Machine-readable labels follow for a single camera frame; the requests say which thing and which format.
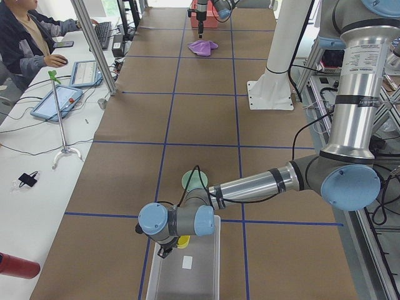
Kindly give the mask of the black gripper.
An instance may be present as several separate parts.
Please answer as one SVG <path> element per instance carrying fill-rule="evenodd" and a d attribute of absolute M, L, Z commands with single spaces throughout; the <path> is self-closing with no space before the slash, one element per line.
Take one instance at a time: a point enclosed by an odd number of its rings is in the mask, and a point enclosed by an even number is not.
<path fill-rule="evenodd" d="M 196 19 L 199 23 L 197 33 L 199 38 L 203 38 L 204 33 L 204 21 L 207 18 L 207 11 L 196 11 Z"/>
<path fill-rule="evenodd" d="M 177 248 L 177 241 L 178 239 L 172 239 L 166 244 L 160 244 L 160 249 L 157 252 L 157 255 L 160 258 L 165 259 L 173 251 L 174 248 Z"/>

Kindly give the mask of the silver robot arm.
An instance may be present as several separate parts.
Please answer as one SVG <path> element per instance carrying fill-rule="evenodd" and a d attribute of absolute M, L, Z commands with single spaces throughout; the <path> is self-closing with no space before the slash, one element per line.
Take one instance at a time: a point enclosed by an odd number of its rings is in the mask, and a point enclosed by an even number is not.
<path fill-rule="evenodd" d="M 233 9 L 237 6 L 239 1 L 197 1 L 194 9 L 192 9 L 191 12 L 196 14 L 197 33 L 200 39 L 203 37 L 204 33 L 204 23 L 207 19 L 208 3 L 212 4 L 220 19 L 227 19 L 230 17 Z"/>
<path fill-rule="evenodd" d="M 213 234 L 215 211 L 232 204 L 263 203 L 287 191 L 310 190 L 342 211 L 370 205 L 381 183 L 369 143 L 389 48 L 398 36 L 398 1 L 324 1 L 319 39 L 340 41 L 344 48 L 327 143 L 282 167 L 214 186 L 205 184 L 195 166 L 184 179 L 180 201 L 145 205 L 136 232 L 154 241 L 165 258 L 182 237 Z"/>

